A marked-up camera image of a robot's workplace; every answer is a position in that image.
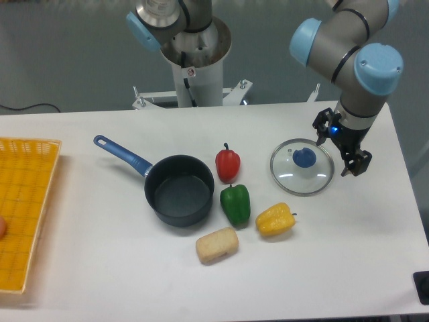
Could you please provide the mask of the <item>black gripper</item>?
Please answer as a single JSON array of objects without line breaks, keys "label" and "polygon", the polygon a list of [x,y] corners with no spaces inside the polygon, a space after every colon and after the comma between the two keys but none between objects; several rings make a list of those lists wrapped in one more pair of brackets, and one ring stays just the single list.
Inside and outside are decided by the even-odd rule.
[{"label": "black gripper", "polygon": [[331,139],[342,151],[345,167],[341,176],[359,176],[368,169],[372,154],[361,150],[361,142],[372,125],[373,117],[358,117],[343,107],[337,107],[334,111],[331,108],[320,111],[312,123],[317,134],[317,146]]}]

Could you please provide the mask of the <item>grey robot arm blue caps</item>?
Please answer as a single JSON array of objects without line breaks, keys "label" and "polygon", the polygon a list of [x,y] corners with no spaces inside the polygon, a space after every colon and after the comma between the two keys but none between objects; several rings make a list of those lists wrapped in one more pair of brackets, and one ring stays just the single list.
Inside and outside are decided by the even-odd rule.
[{"label": "grey robot arm blue caps", "polygon": [[[396,15],[397,1],[331,1],[328,22],[303,21],[290,41],[290,54],[341,91],[334,109],[314,120],[317,144],[330,139],[345,163],[343,174],[363,174],[372,159],[361,142],[386,99],[395,91],[404,61],[391,46],[370,37]],[[210,1],[141,1],[127,14],[137,41],[170,63],[180,107],[221,106],[223,60],[231,33],[212,13]]]}]

